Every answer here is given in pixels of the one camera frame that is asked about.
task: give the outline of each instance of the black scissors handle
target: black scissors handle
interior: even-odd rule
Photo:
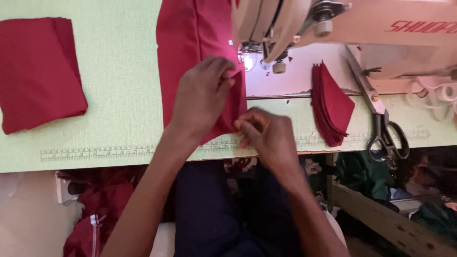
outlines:
[[[390,136],[388,127],[394,129],[400,139],[401,151],[395,146],[392,137]],[[373,144],[378,142],[381,145],[384,154],[381,156],[374,155],[371,148]],[[384,114],[373,114],[373,135],[368,142],[368,153],[370,157],[378,162],[389,161],[392,167],[392,162],[397,159],[406,159],[409,156],[409,144],[406,136],[401,127],[395,122],[389,121],[389,113],[386,111]]]

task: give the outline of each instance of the ruler markings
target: ruler markings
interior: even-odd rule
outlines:
[[[428,130],[407,131],[405,132],[408,139],[427,139],[430,137]],[[345,139],[345,143],[358,144],[366,143],[369,139],[367,133],[353,134]],[[326,146],[323,139],[317,136],[299,136],[295,138],[297,146]],[[67,149],[47,149],[41,150],[41,161],[79,161],[91,159],[107,158],[125,158],[125,157],[142,157],[152,156],[155,152],[156,144],[142,145],[115,145],[115,146],[95,146],[79,147]],[[239,140],[230,139],[225,141],[211,142],[201,145],[195,150],[197,153],[206,152],[223,152],[227,149],[240,150]]]

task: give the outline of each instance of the scissors blade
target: scissors blade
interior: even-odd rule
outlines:
[[[372,113],[384,114],[386,112],[386,108],[384,107],[384,104],[381,101],[379,94],[372,87],[367,77],[363,75],[363,70],[360,67],[354,55],[352,54],[351,50],[349,50],[349,47],[345,47],[347,60],[357,80],[357,84],[359,85],[360,90],[362,91],[363,98],[365,99],[365,102],[367,102],[367,105],[370,108],[370,111]]]

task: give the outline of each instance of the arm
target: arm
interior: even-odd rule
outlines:
[[[181,78],[172,121],[165,128],[151,163],[101,257],[150,255],[173,181],[203,137],[214,127],[234,84],[226,70],[234,68],[232,62],[221,57],[208,57]]]
[[[234,123],[243,134],[241,147],[251,144],[260,160],[287,191],[302,248],[308,257],[349,257],[306,182],[298,162],[290,118],[259,108],[242,114]]]

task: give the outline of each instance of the person's left hand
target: person's left hand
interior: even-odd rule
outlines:
[[[199,142],[214,127],[235,80],[227,70],[235,64],[210,56],[188,70],[179,81],[170,125]]]

